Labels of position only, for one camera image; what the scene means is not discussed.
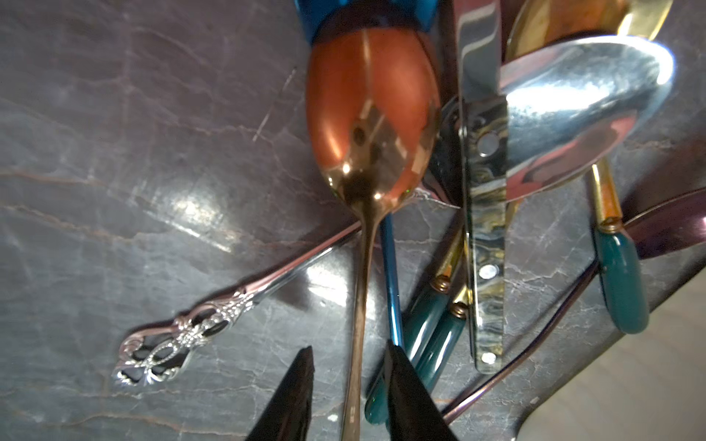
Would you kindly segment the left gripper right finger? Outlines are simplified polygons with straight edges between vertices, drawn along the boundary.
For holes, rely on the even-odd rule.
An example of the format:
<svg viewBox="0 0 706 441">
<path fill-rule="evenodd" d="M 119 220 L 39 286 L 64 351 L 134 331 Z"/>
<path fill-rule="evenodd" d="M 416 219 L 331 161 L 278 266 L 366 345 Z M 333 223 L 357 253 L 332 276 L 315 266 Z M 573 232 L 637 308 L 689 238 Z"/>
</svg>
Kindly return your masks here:
<svg viewBox="0 0 706 441">
<path fill-rule="evenodd" d="M 402 347 L 391 340 L 384 352 L 388 426 L 393 441 L 457 440 L 444 422 Z"/>
</svg>

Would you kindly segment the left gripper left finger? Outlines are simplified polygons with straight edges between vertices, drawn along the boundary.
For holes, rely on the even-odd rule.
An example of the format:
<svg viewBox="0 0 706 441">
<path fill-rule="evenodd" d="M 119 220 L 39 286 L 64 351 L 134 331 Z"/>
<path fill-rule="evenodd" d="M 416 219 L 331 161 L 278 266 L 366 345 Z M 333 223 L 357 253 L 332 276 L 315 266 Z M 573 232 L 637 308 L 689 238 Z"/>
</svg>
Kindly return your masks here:
<svg viewBox="0 0 706 441">
<path fill-rule="evenodd" d="M 312 419 L 314 352 L 301 349 L 246 440 L 305 440 Z"/>
</svg>

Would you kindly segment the white rectangular storage box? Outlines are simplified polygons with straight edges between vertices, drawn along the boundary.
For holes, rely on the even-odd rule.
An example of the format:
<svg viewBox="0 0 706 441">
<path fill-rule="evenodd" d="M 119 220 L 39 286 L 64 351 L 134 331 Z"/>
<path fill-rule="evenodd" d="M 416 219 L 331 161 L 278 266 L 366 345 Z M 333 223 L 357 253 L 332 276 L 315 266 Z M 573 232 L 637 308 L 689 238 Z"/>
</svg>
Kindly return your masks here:
<svg viewBox="0 0 706 441">
<path fill-rule="evenodd" d="M 539 406 L 520 440 L 702 440 L 705 437 L 705 274 Z"/>
</svg>

